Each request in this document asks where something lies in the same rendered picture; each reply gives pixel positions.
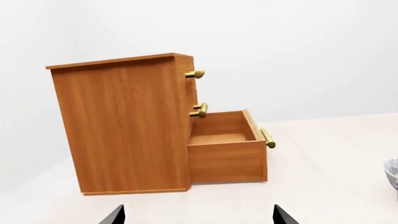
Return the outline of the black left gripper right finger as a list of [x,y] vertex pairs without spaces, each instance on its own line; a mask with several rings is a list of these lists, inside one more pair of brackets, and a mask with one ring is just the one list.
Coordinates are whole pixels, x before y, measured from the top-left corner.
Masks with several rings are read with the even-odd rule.
[[299,224],[292,216],[290,216],[283,208],[274,205],[273,210],[274,224]]

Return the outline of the brown wooden cabinet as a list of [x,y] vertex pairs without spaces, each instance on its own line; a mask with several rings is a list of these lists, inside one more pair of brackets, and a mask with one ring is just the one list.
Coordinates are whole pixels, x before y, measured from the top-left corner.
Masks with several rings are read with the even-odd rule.
[[83,195],[184,192],[198,103],[193,57],[159,54],[47,67]]

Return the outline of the grey patterned bowl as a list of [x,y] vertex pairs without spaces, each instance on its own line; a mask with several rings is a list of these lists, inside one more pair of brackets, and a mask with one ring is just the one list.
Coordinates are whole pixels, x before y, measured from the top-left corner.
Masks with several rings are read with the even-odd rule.
[[398,158],[385,161],[383,169],[389,183],[398,192]]

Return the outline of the open wooden drawer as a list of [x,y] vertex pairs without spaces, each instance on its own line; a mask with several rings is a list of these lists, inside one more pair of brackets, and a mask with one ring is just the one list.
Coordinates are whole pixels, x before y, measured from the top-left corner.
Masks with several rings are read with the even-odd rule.
[[248,110],[208,113],[187,142],[193,184],[266,182],[266,139]]

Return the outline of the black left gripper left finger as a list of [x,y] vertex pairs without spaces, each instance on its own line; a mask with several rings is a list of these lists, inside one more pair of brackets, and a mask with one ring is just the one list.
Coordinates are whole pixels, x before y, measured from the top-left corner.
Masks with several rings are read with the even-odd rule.
[[119,205],[98,224],[124,224],[124,222],[125,222],[124,205]]

